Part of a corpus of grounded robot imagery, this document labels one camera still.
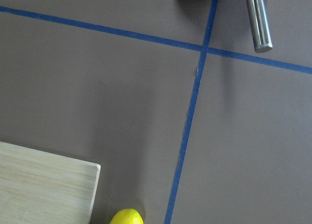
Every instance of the stainless steel handle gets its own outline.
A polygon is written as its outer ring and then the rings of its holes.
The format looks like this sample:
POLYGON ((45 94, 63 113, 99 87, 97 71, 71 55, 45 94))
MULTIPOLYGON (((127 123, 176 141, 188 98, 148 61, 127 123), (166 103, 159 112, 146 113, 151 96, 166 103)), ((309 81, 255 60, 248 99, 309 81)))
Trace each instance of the stainless steel handle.
POLYGON ((263 0, 246 0, 253 34, 254 50, 257 53, 273 48, 263 0))

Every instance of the painter's tape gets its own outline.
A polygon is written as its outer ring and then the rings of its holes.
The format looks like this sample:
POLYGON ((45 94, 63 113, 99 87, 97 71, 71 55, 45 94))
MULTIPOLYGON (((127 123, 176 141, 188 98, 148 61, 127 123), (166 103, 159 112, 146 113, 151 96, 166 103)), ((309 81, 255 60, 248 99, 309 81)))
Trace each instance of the painter's tape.
POLYGON ((51 22, 55 22, 59 24, 65 24, 65 25, 80 27, 84 29, 105 32, 105 33, 109 33, 113 35, 125 36, 125 37, 138 39, 138 40, 161 43, 161 44, 165 44, 169 46, 180 47, 180 48, 185 48, 185 49, 194 50, 194 51, 201 51, 201 46, 197 44, 181 42, 181 41, 166 39, 162 37, 152 36, 152 35, 141 34, 141 33, 128 31, 128 30, 116 29, 116 28, 103 26, 103 25, 96 25, 96 24, 82 22, 78 20, 60 18, 60 17, 50 16, 50 15, 41 14, 41 13, 34 13, 34 12, 29 12, 29 11, 24 11, 24 10, 17 10, 13 8, 3 7, 3 6, 0 6, 0 12, 11 13, 14 15, 22 16, 22 17, 51 21, 51 22))
POLYGON ((239 60, 243 60, 243 61, 250 61, 250 62, 258 63, 258 64, 270 65, 270 66, 283 68, 283 69, 289 69, 289 70, 293 70, 293 71, 297 71, 297 72, 312 74, 312 68, 307 67, 307 66, 298 65, 298 64, 291 64, 291 63, 286 63, 286 62, 282 62, 282 61, 275 61, 275 60, 271 60, 271 59, 267 59, 267 58, 255 57, 255 56, 251 56, 251 55, 247 55, 247 54, 231 52, 231 51, 226 51, 226 50, 212 48, 212 47, 210 47, 208 49, 208 53, 218 55, 218 56, 223 56, 223 57, 239 59, 239 60))
POLYGON ((217 8, 217 4, 218 4, 218 0, 212 1, 209 16, 208 16, 205 37, 204 37, 203 46, 200 51, 200 57, 198 61, 197 75, 196 75, 195 82, 193 85, 192 97, 190 101, 189 111, 188 111, 188 115, 187 115, 187 119, 186 119, 186 123, 184 127, 184 132, 183 132, 182 142, 181 142, 181 147, 180 147, 180 152, 179 152, 179 160, 178 160, 178 164, 175 170, 174 181, 173 181, 172 188, 171 188, 171 193, 169 197, 164 224, 170 224, 175 202, 176 202, 177 190, 179 187, 186 148, 187 148, 187 144, 188 144, 188 140, 190 136, 196 101, 198 97, 199 85, 200 85, 202 73, 204 70, 205 60, 206 60, 206 56, 208 52, 208 45, 209 45, 211 32, 212 32, 212 28, 213 28, 213 24, 215 20, 215 12, 217 8))

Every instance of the yellow lemon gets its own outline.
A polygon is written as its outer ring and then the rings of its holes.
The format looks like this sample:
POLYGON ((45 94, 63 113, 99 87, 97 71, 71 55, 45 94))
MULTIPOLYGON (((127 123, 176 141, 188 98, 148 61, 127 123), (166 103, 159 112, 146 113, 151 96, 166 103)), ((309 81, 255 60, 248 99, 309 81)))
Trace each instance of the yellow lemon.
POLYGON ((135 209, 127 208, 115 214, 110 224, 143 224, 143 220, 135 209))

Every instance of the bamboo cutting board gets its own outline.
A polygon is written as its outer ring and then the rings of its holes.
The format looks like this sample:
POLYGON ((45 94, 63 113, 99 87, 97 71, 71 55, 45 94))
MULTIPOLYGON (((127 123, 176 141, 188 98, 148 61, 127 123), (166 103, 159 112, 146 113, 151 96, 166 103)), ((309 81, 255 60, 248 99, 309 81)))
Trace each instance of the bamboo cutting board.
POLYGON ((88 224, 100 165, 0 142, 1 224, 88 224))

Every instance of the round object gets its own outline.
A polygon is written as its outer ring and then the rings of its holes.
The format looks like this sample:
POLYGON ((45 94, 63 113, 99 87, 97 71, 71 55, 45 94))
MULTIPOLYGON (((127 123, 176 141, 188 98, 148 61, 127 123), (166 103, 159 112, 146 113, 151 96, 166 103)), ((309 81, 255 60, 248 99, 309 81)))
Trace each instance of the round object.
POLYGON ((143 224, 143 220, 135 209, 127 208, 115 214, 110 224, 143 224))

